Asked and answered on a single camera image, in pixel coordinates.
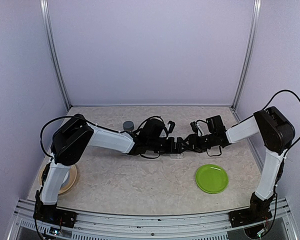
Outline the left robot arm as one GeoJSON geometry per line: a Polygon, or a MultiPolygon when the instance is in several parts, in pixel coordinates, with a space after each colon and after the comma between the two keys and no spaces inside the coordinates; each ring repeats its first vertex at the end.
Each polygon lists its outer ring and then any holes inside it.
{"type": "Polygon", "coordinates": [[[86,148],[97,147],[142,158],[146,152],[161,156],[182,154],[188,149],[183,138],[170,136],[175,123],[165,123],[160,116],[147,118],[138,128],[124,126],[122,131],[93,123],[82,114],[61,118],[67,121],[52,136],[50,152],[46,153],[49,162],[35,195],[35,213],[51,223],[60,218],[57,201],[64,178],[82,158],[86,148]]]}

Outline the clear plastic pill organizer box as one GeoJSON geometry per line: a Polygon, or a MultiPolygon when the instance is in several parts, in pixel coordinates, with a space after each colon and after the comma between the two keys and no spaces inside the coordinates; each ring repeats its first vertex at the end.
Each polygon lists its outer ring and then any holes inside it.
{"type": "Polygon", "coordinates": [[[169,156],[172,160],[181,161],[185,155],[183,153],[171,153],[169,156]]]}

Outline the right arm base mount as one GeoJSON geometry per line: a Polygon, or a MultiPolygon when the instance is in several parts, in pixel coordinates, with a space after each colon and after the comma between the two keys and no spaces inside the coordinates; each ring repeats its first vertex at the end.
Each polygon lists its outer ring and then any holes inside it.
{"type": "Polygon", "coordinates": [[[253,193],[248,208],[233,210],[228,213],[231,227],[236,228],[271,219],[273,215],[270,211],[270,204],[274,197],[275,194],[266,200],[261,200],[253,193]]]}

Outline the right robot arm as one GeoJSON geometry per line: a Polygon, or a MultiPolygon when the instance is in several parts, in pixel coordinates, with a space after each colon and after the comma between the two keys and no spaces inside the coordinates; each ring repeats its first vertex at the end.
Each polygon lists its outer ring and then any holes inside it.
{"type": "MultiPolygon", "coordinates": [[[[300,97],[300,90],[293,90],[300,97]]],[[[300,104],[294,96],[288,92],[280,93],[272,102],[272,105],[283,112],[292,121],[297,133],[300,135],[300,104]]],[[[235,123],[230,110],[226,107],[180,107],[179,117],[181,121],[180,131],[184,136],[190,134],[190,122],[198,119],[221,115],[226,126],[235,123]]],[[[249,138],[251,146],[258,152],[258,156],[264,157],[265,147],[260,135],[249,138]]],[[[224,149],[222,156],[208,157],[206,153],[188,152],[184,157],[185,165],[182,184],[177,187],[181,191],[180,209],[182,213],[207,213],[230,210],[248,205],[251,193],[257,187],[261,173],[257,170],[257,161],[253,160],[253,152],[248,150],[248,140],[240,141],[224,149]],[[204,164],[216,164],[224,168],[229,174],[228,187],[221,193],[209,194],[202,191],[195,183],[195,172],[204,164]]],[[[300,208],[300,141],[288,152],[282,179],[278,182],[279,199],[286,198],[291,211],[297,212],[300,208]]]]}

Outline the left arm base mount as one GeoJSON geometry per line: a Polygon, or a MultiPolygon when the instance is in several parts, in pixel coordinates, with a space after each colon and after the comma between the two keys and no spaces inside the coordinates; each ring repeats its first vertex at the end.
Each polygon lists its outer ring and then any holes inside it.
{"type": "Polygon", "coordinates": [[[34,205],[33,218],[37,221],[73,229],[77,219],[77,213],[70,210],[63,210],[57,204],[46,205],[37,198],[34,205]]]}

